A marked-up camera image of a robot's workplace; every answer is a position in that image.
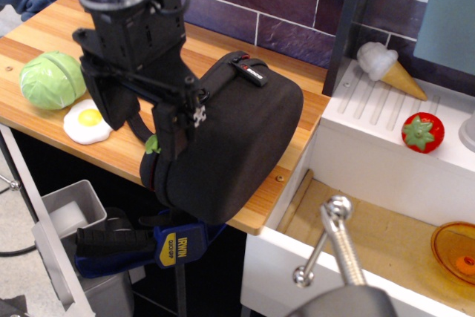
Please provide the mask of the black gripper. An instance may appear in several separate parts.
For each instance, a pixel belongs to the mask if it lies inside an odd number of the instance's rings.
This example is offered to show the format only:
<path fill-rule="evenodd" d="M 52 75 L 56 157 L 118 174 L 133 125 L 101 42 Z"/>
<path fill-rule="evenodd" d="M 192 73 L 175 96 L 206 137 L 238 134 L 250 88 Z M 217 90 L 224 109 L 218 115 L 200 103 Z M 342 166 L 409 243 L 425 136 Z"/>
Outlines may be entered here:
<path fill-rule="evenodd" d="M 186 40 L 181 0 L 79 0 L 95 28 L 77 30 L 82 75 L 92 100 L 113 130 L 140 111 L 152 109 L 164 160 L 187 149 L 193 128 L 206 119 L 197 77 L 180 51 Z"/>

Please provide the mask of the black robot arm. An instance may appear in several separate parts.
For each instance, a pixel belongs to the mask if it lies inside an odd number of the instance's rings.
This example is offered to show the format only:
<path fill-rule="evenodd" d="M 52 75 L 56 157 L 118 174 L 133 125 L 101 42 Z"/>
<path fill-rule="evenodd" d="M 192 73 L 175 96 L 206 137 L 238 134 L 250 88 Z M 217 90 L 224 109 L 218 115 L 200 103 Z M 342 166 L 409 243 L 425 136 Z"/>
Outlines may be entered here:
<path fill-rule="evenodd" d="M 189 0 L 79 0 L 94 27 L 79 29 L 81 69 L 104 120 L 121 128 L 150 102 L 161 155 L 176 160 L 206 118 L 197 77 L 181 57 Z"/>

